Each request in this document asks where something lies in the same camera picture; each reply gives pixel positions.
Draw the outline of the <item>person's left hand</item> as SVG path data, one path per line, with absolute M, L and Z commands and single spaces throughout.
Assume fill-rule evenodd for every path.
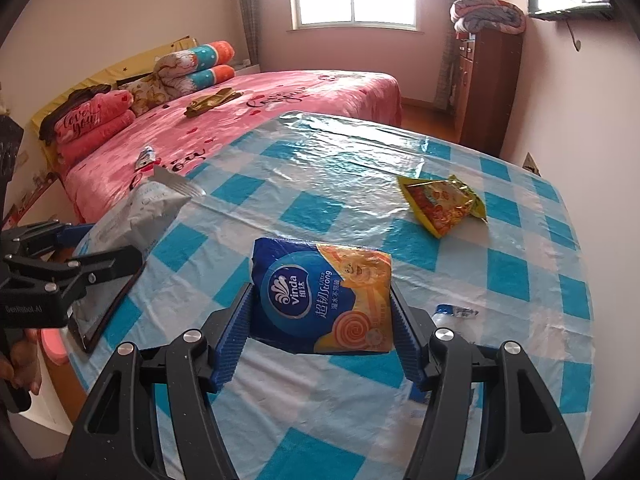
M 2 356 L 0 376 L 14 388 L 25 389 L 38 396 L 42 379 L 38 360 L 38 330 L 24 330 L 21 339 L 12 344 L 9 357 Z

